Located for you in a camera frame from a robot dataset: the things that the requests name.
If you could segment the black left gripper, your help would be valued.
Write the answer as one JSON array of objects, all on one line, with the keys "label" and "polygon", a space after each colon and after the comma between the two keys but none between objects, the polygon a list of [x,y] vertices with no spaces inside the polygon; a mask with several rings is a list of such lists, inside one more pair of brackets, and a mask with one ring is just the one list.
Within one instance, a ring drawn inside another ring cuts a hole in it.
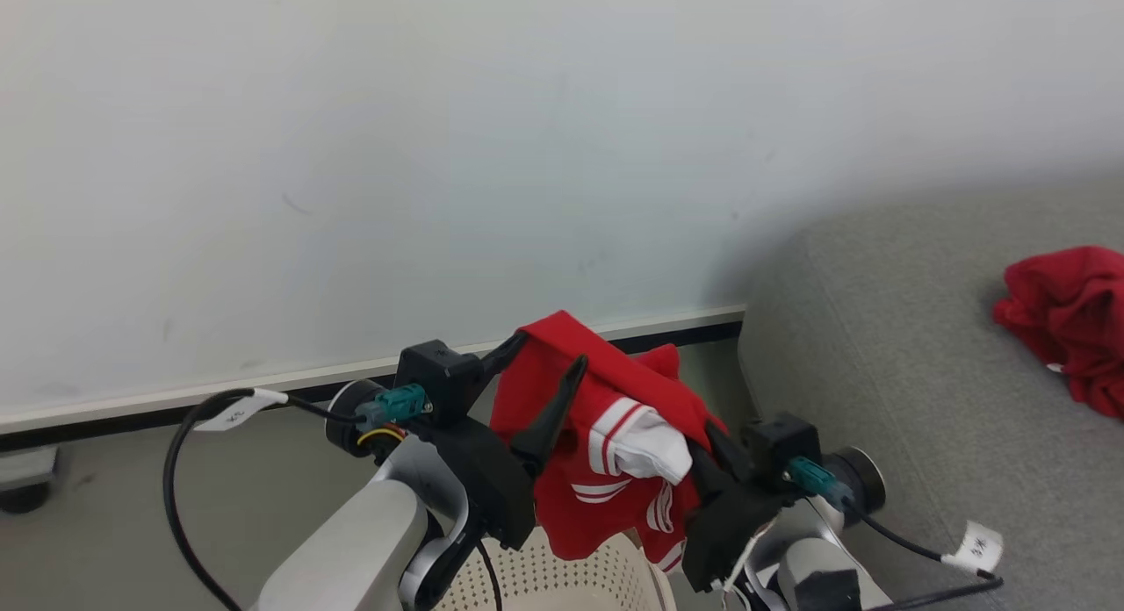
[{"label": "black left gripper", "polygon": [[[480,358],[479,391],[510,366],[527,339],[525,331],[516,331]],[[553,398],[531,425],[513,436],[510,450],[500,436],[471,418],[435,428],[429,436],[442,460],[465,489],[483,530],[506,550],[522,550],[537,527],[531,478],[541,478],[558,447],[586,372],[587,356],[579,355],[559,379]]]}]

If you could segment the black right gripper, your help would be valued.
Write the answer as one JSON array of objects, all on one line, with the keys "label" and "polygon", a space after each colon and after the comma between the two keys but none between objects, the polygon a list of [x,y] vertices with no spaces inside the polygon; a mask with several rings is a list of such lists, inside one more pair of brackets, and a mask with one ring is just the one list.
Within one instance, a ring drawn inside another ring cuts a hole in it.
[{"label": "black right gripper", "polygon": [[723,590],[737,580],[751,541],[789,504],[787,490],[744,483],[753,476],[752,459],[720,422],[708,422],[705,432],[711,454],[703,444],[688,443],[699,503],[688,512],[682,569],[695,593]]}]

